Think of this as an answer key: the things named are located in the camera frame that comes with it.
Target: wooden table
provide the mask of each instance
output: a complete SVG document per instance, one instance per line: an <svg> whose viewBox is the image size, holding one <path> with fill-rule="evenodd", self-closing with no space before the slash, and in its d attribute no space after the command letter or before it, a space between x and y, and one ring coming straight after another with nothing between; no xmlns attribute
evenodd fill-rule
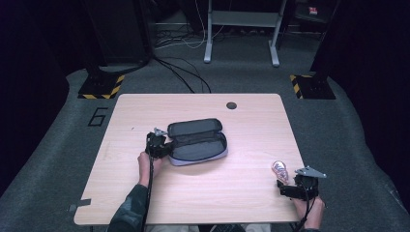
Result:
<svg viewBox="0 0 410 232"><path fill-rule="evenodd" d="M237 108L228 109L228 102ZM222 122L228 155L187 166L165 159L153 183L147 224L297 221L271 170L282 160L293 178L304 167L279 95L126 94L117 101L81 198L91 204L78 207L74 222L109 224L138 181L137 157L149 131L205 118Z"/></svg>

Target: black curtain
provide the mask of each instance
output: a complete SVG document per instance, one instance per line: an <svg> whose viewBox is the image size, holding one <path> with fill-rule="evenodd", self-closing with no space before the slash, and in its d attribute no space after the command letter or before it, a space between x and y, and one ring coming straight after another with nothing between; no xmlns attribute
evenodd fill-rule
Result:
<svg viewBox="0 0 410 232"><path fill-rule="evenodd" d="M81 21L90 50L101 50L79 0L1 0L3 101L0 194L41 142L69 93L66 76L83 69L70 17Z"/></svg>
<svg viewBox="0 0 410 232"><path fill-rule="evenodd" d="M405 0L341 0L312 69L330 66L330 77L345 90L361 118L367 146L410 212L409 12L410 2ZM335 44L345 30L339 27L343 20L350 20L344 25L347 33L341 35L347 36Z"/></svg>

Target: yellow and black hazard stripe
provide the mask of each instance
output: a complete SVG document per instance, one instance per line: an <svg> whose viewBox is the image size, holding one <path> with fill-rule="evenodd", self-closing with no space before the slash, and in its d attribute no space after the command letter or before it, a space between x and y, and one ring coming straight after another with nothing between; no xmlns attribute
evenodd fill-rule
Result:
<svg viewBox="0 0 410 232"><path fill-rule="evenodd" d="M290 80L292 81L293 90L295 91L296 97L298 99L303 99L304 96L302 94L301 87L298 84L297 77L299 77L299 78L300 77L309 78L309 77L311 77L311 75L290 75Z"/></svg>
<svg viewBox="0 0 410 232"><path fill-rule="evenodd" d="M115 82L114 88L112 91L105 95L96 95L96 94L78 94L79 99L113 99L117 95L118 91L120 91L121 84L123 83L124 76L121 75L118 77L117 81Z"/></svg>

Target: hand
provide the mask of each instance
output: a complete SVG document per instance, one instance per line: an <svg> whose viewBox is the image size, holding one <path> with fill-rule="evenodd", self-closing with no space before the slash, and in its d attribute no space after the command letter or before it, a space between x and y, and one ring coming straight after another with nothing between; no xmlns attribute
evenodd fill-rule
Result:
<svg viewBox="0 0 410 232"><path fill-rule="evenodd" d="M292 199L293 204L296 207L296 212L299 219L302 219L305 216L307 211L307 202L300 199ZM307 215L307 221L305 222L306 229L320 229L320 223L322 222L323 212L325 211L325 202L323 202L320 196L316 196L314 199L309 201L309 206L311 207L310 212Z"/></svg>
<svg viewBox="0 0 410 232"><path fill-rule="evenodd" d="M148 188L150 182L150 157L145 152L141 152L138 157L139 164L139 184ZM154 174L156 177L161 171L162 159L154 159Z"/></svg>

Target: person's arm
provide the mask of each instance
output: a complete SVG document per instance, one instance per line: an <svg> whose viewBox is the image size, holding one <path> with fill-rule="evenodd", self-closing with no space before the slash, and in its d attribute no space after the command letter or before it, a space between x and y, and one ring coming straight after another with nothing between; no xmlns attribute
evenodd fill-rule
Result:
<svg viewBox="0 0 410 232"><path fill-rule="evenodd" d="M155 177L161 169L161 159L154 160ZM138 157L139 181L127 195L109 223L107 232L115 231L142 231L142 221L146 214L148 185L150 181L150 160L146 153L142 152Z"/></svg>
<svg viewBox="0 0 410 232"><path fill-rule="evenodd" d="M307 202L300 199L292 199L292 201L296 207L296 212L299 219L302 219L305 216L307 210ZM325 203L323 202L322 198L320 198L320 196L316 196L314 200L311 199L309 201L309 206L311 207L311 210L307 215L307 221L305 222L304 226L305 229L303 229L302 231L320 231L320 223L322 222L323 212L325 211Z"/></svg>

